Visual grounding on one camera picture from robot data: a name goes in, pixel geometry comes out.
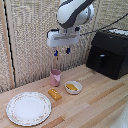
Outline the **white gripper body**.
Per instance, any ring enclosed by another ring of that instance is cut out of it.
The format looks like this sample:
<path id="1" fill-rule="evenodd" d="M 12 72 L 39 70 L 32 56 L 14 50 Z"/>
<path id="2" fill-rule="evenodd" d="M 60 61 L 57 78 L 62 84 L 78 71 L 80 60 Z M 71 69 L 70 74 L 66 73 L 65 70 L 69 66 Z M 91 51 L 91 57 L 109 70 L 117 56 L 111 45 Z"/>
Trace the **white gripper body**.
<path id="1" fill-rule="evenodd" d="M 47 45 L 49 47 L 58 47 L 76 44 L 79 42 L 79 38 L 80 34 L 78 32 L 66 34 L 53 29 L 47 33 Z"/>

